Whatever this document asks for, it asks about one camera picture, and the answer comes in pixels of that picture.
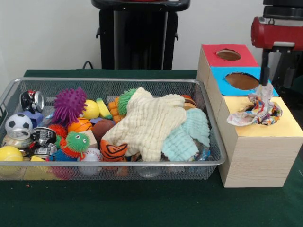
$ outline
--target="washcloth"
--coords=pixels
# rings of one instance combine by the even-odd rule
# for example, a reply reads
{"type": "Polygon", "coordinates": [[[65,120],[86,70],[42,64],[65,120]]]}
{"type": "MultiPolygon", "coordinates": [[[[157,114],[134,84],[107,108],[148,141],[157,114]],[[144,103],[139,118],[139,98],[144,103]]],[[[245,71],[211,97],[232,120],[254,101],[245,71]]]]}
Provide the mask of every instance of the washcloth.
{"type": "Polygon", "coordinates": [[[200,109],[189,109],[186,116],[185,122],[174,129],[163,143],[162,152],[172,162],[188,161],[199,152],[193,139],[209,147],[210,129],[205,113],[200,109]]]}
{"type": "Polygon", "coordinates": [[[247,126],[255,123],[272,125],[276,123],[283,111],[277,103],[270,101],[273,97],[273,89],[272,84],[259,85],[255,93],[248,96],[253,104],[247,106],[243,111],[229,115],[227,122],[235,126],[247,126]]]}
{"type": "Polygon", "coordinates": [[[143,161],[160,161],[163,141],[186,119],[184,98],[154,98],[140,87],[127,104],[127,115],[102,138],[109,144],[128,144],[126,156],[140,152],[143,161]]]}

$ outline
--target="metal basket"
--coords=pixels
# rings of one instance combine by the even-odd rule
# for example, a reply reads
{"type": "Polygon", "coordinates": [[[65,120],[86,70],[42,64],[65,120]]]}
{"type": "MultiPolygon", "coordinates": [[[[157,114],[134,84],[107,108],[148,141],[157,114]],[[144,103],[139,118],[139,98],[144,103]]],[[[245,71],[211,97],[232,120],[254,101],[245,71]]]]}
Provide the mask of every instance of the metal basket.
{"type": "Polygon", "coordinates": [[[217,165],[225,161],[226,152],[217,128],[204,85],[185,79],[70,79],[21,78],[12,81],[0,98],[2,111],[0,140],[6,135],[5,121],[22,111],[21,93],[33,89],[45,98],[44,115],[54,105],[55,95],[65,88],[83,88],[88,98],[107,102],[125,90],[143,87],[153,96],[187,94],[209,119],[210,151],[213,161],[205,162],[0,162],[0,180],[137,180],[137,179],[208,179],[217,165]]]}

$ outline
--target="orange basketball ball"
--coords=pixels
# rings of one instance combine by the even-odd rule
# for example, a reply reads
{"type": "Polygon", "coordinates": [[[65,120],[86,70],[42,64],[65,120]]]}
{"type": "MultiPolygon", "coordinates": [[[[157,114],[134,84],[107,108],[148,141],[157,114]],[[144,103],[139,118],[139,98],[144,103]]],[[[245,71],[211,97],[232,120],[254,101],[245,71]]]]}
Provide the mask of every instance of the orange basketball ball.
{"type": "Polygon", "coordinates": [[[93,125],[90,123],[89,120],[83,117],[78,117],[77,119],[78,122],[73,122],[68,126],[67,128],[68,133],[70,133],[71,131],[82,132],[92,129],[93,125]]]}

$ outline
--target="stacked boxes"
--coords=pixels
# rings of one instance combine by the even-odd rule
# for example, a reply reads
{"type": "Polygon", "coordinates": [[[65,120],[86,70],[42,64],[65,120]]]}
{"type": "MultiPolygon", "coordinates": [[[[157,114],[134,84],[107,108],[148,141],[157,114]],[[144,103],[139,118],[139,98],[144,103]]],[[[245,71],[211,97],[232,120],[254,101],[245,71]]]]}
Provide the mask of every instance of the stacked boxes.
{"type": "Polygon", "coordinates": [[[282,98],[274,125],[237,127],[227,117],[252,103],[260,67],[244,45],[202,45],[197,79],[204,83],[224,141],[227,160],[219,167],[225,187],[282,187],[303,142],[303,132],[282,98]]]}

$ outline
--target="yellow box top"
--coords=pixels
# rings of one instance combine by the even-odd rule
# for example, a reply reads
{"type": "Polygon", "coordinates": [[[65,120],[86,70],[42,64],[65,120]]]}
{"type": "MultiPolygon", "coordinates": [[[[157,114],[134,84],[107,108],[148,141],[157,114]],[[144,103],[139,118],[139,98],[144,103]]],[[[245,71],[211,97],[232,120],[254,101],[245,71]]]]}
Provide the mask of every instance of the yellow box top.
{"type": "MultiPolygon", "coordinates": [[[[248,97],[223,97],[230,113],[243,110],[251,105],[248,97]]],[[[273,97],[271,102],[276,102],[283,110],[280,120],[270,126],[253,124],[249,126],[235,126],[238,136],[241,137],[303,137],[303,131],[297,121],[294,119],[290,110],[285,105],[281,97],[273,97]]]]}

